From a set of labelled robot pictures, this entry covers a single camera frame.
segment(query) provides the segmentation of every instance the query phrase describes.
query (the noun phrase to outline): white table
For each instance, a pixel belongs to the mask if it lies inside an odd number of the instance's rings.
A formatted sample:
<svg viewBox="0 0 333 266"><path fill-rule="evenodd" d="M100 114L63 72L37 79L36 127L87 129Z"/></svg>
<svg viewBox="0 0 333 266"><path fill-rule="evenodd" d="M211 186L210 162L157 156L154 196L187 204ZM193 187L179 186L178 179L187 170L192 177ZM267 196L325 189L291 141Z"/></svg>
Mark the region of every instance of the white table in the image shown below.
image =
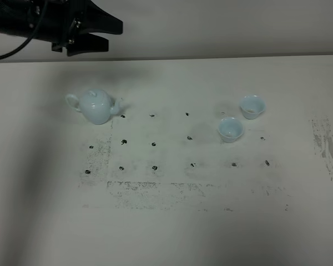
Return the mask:
<svg viewBox="0 0 333 266"><path fill-rule="evenodd" d="M90 82L125 117L65 105ZM267 104L256 120L248 94ZM233 144L225 116L246 128ZM0 255L333 266L333 56L0 64Z"/></svg>

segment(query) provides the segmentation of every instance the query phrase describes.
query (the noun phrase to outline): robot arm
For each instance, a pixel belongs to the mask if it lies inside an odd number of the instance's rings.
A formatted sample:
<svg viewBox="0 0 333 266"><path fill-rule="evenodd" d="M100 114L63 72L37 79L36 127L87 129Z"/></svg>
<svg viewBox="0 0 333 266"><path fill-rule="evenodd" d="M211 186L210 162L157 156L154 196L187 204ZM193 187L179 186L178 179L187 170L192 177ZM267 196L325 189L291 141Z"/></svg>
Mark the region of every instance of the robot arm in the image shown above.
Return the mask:
<svg viewBox="0 0 333 266"><path fill-rule="evenodd" d="M69 57L109 50L107 39L91 33L123 32L123 22L91 0L0 0L0 33L29 38L36 25L33 39L51 42L55 52L66 47Z"/></svg>

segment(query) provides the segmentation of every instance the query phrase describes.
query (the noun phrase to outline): teapot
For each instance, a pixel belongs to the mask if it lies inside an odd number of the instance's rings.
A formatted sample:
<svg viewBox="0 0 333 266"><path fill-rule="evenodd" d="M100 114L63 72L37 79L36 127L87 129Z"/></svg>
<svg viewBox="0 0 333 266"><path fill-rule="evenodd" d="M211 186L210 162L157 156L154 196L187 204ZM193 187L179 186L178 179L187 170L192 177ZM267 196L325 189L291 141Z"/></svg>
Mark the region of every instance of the teapot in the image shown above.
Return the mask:
<svg viewBox="0 0 333 266"><path fill-rule="evenodd" d="M121 100L116 100L113 105L111 97L101 89L88 90L80 98L74 94L65 96L65 101L73 110L81 112L95 125L101 125L107 122L111 115L118 114Z"/></svg>

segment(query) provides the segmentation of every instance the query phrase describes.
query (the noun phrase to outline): teapot spout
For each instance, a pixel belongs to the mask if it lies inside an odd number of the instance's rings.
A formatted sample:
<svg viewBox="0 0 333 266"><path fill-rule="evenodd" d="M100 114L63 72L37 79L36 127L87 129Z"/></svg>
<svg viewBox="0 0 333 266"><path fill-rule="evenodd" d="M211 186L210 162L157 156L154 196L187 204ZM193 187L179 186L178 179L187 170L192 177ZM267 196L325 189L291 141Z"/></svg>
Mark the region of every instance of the teapot spout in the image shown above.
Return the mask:
<svg viewBox="0 0 333 266"><path fill-rule="evenodd" d="M111 107L111 109L110 109L110 113L111 113L112 115L116 115L116 114L118 114L118 113L121 111L121 105L120 105L121 101L122 101L122 98L117 99L117 100L115 101L114 106Z"/></svg>

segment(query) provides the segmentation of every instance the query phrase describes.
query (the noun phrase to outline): teapot handle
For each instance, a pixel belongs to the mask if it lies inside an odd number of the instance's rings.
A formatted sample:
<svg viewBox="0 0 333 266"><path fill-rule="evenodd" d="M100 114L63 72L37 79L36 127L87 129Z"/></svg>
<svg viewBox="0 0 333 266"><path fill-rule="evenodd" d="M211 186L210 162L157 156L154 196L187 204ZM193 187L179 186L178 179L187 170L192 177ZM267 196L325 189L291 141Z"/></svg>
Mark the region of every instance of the teapot handle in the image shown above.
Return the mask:
<svg viewBox="0 0 333 266"><path fill-rule="evenodd" d="M71 104L70 99L73 99L74 101L76 101L79 105L79 98L76 97L74 94L67 94L65 96L65 101L67 102L67 104L69 105L70 108L72 108L73 110L77 111L77 112L81 112L80 108L75 107L74 105Z"/></svg>

